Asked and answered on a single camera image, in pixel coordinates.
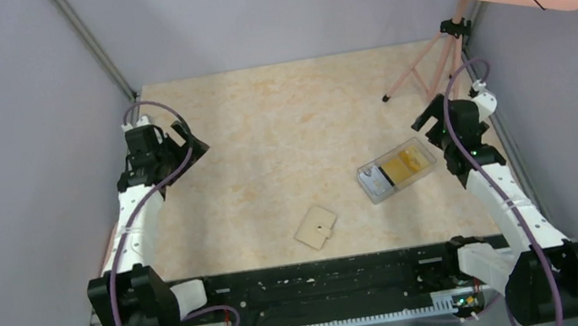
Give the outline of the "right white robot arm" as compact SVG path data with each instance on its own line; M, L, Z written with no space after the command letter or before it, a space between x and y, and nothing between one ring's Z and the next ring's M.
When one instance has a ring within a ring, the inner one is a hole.
M448 242L443 276L452 285L474 278L504 297L523 326L578 318L578 241L557 230L515 181L504 157L482 141L485 118L495 110L490 92L469 100L436 95L412 124L430 119L430 144L441 149L448 172L486 208L510 248L500 253L482 238L455 236Z

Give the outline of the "clear plastic card box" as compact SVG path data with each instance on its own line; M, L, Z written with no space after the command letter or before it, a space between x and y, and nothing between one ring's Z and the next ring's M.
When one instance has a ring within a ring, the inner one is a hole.
M357 182L373 204L380 204L428 175L436 164L430 150L411 138L357 170Z

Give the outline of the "yellow credit card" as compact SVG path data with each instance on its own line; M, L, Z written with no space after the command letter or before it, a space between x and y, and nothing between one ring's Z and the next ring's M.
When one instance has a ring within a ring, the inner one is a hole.
M394 157L381 164L380 169L394 187L399 187L431 165L432 162L420 148L413 145L401 150Z

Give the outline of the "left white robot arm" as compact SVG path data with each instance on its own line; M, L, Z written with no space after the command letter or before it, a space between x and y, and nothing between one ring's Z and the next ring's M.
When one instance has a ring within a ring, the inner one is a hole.
M174 122L172 129L184 144L152 123L125 127L128 148L117 181L120 213L111 256L87 287L101 326L181 326L188 314L208 323L221 312L221 299L202 280L169 286L152 267L166 189L209 148L187 123Z

